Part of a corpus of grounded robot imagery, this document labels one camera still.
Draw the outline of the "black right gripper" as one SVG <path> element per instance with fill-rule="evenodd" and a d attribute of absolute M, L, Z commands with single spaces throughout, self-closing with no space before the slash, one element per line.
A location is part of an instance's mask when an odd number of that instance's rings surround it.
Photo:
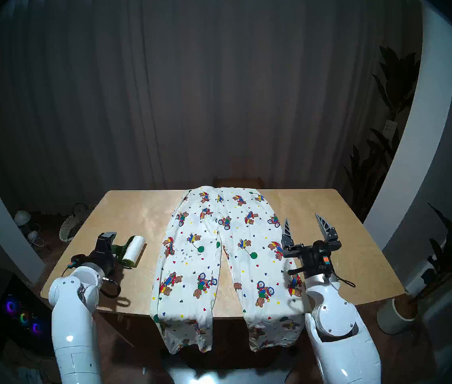
<path fill-rule="evenodd" d="M 324 242 L 314 242 L 312 245 L 304 246 L 296 244 L 292 238 L 288 219 L 285 219 L 282 233 L 282 247 L 284 258 L 299 258 L 302 267 L 287 271 L 289 276 L 304 273 L 304 278 L 308 279 L 315 275 L 324 274 L 330 278 L 336 274 L 331 261 L 331 253 L 341 248 L 338 233 L 335 227 L 331 226 L 324 218 L 315 214 L 318 226 L 323 235 Z"/>

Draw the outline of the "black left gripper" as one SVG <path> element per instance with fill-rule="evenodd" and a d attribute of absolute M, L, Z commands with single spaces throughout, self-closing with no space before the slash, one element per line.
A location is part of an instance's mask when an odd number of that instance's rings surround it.
<path fill-rule="evenodd" d="M 117 232 L 115 231 L 108 231 L 107 233 L 102 232 L 97 238 L 97 250 L 92 251 L 90 255 L 77 254 L 72 256 L 70 265 L 73 268 L 87 266 L 95 271 L 98 271 L 100 268 L 103 272 L 102 276 L 104 277 L 114 275 L 115 256 L 113 254 L 113 242 L 116 234 Z"/>

